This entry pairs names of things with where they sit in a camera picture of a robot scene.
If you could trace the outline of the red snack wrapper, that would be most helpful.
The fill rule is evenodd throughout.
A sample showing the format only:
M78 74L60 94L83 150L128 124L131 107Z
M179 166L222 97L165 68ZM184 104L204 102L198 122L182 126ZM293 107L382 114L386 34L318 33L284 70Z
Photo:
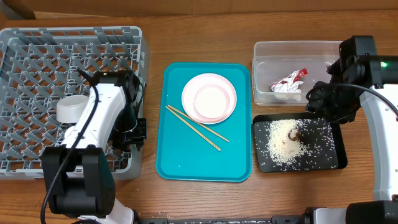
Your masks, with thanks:
M271 86L272 86L273 84L280 83L280 82L282 82L282 81L287 81L287 82L301 81L300 79L301 79L302 77L306 76L307 74L308 74L307 69L306 69L306 68L303 68L303 69L301 69L301 70L294 71L294 72L291 73L290 75L287 75L286 77L281 78L280 80L277 80L277 81L275 81L275 82L270 83L269 86L270 86L270 88L271 88Z

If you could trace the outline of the white napkin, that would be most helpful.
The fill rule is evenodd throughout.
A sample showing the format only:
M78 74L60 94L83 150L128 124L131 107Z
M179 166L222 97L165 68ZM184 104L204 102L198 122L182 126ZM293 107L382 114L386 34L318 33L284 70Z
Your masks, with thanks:
M303 81L287 82L282 81L280 83L273 84L271 90L276 93L300 93L299 86Z

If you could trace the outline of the brown food scrap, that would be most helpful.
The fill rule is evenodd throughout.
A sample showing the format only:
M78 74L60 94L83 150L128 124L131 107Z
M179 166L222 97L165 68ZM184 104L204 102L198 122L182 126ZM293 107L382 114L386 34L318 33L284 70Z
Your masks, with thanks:
M298 141L300 138L300 131L298 129L291 129L287 135L291 141Z

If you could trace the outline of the grey bowl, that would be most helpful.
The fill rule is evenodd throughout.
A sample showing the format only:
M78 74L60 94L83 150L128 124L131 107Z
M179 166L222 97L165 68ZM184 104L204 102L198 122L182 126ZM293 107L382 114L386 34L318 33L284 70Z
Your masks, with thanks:
M56 117L60 123L77 123L83 114L88 97L85 95L72 95L62 98L56 105Z

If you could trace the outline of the wooden chopstick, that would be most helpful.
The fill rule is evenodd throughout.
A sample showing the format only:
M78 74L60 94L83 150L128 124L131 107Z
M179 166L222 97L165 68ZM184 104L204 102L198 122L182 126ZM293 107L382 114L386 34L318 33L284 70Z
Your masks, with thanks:
M205 126L204 124L201 124L201 123L195 121L194 119L192 119L191 117L189 117L187 114L181 112L180 110L174 108L173 106L167 105L166 108L171 109L171 112L177 112L178 114L180 114L180 115L186 117L187 119L193 121L194 123L196 123L197 125L201 126L201 127L204 128L204 129L206 129L207 131L211 132L212 134L218 136L219 138L225 140L226 142L229 142L229 140L226 139L225 137L223 137L222 135L220 135L220 134L218 134L217 132L213 131L212 129L210 129L209 127Z
M201 132L199 132L196 128L194 128L188 121L184 120L181 116L179 116L174 110L170 109L168 106L166 108L174 114L180 121L182 121L184 124L186 124L190 129L192 129L195 133L197 133L201 138L203 138L207 143L212 145L217 151L221 151L221 148L219 148L215 143L213 143L211 140L209 140L206 136L204 136Z

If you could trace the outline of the large white plate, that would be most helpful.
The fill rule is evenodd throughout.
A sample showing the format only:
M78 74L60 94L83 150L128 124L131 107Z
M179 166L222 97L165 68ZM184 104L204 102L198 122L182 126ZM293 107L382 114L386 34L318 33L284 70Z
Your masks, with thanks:
M220 87L223 87L228 92L230 99L230 105L229 108L226 110L226 113L216 119L209 119L200 115L193 105L194 97L197 91L201 87L208 85L218 85ZM232 83L227 78L215 73L202 73L193 77L184 86L182 91L182 106L184 111L186 112L186 114L188 114L189 117L202 124L216 124L226 120L232 115L236 104L237 93Z

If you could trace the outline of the pink small bowl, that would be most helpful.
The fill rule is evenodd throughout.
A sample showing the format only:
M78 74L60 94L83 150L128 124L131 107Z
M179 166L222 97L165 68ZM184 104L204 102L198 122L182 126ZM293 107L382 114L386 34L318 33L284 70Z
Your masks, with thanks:
M193 105L196 111L209 119L223 116L229 108L228 92L218 85L201 87L194 97Z

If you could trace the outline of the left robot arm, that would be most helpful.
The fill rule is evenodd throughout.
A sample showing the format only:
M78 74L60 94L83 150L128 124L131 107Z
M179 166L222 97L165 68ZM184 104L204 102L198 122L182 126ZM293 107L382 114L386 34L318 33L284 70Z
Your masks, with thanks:
M140 152L147 138L146 119L139 117L144 84L131 71L78 72L90 84L85 108L59 146L41 157L47 208L77 223L134 223L134 210L116 199L116 185L104 150L107 143L122 151Z

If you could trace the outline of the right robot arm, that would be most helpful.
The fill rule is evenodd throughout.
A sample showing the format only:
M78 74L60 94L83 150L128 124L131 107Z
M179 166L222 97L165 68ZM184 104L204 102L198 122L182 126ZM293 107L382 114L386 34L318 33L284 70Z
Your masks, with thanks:
M339 55L327 69L330 82L317 82L306 94L306 109L340 124L364 110L374 159L373 200L309 208L304 222L397 223L397 57L378 55L370 35L342 41Z

